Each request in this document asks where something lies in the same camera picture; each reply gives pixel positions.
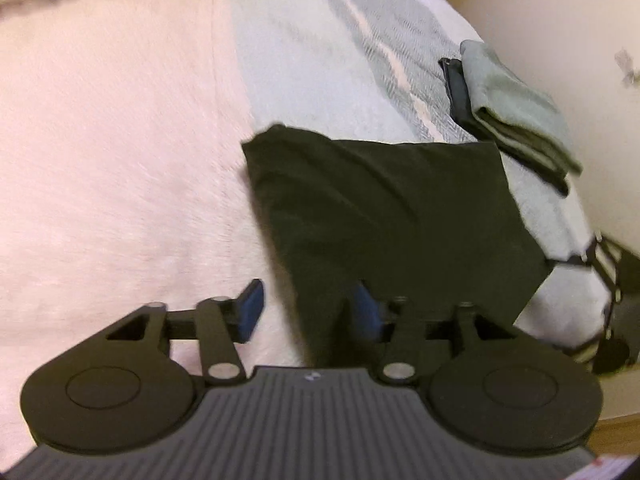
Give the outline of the black pants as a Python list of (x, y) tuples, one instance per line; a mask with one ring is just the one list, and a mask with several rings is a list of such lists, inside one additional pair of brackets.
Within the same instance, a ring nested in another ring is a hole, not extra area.
[(469, 301), (512, 324), (548, 278), (495, 145), (332, 140), (275, 125), (242, 150), (311, 363), (366, 357), (343, 309), (357, 284), (429, 318)]

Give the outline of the folded dark garment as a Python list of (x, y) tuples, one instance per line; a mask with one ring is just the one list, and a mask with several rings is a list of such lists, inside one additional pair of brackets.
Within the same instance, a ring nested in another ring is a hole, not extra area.
[(480, 110), (474, 110), (462, 62), (457, 58), (441, 58), (438, 65), (444, 75), (449, 115), (454, 122), (467, 133), (471, 133), (476, 140), (495, 143), (500, 151), (532, 170), (541, 180), (552, 185), (566, 197), (570, 192), (570, 186), (565, 170), (556, 166), (539, 148), (535, 148), (526, 140), (520, 140), (512, 133), (507, 133), (505, 128), (493, 125), (490, 117), (485, 118), (480, 114)]

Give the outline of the folded grey shirt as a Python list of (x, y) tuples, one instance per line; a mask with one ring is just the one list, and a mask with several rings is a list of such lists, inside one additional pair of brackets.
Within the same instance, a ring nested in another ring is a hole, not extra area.
[(483, 41), (462, 41), (460, 54), (474, 110), (539, 148), (567, 174), (582, 173), (566, 121), (548, 94), (522, 81)]

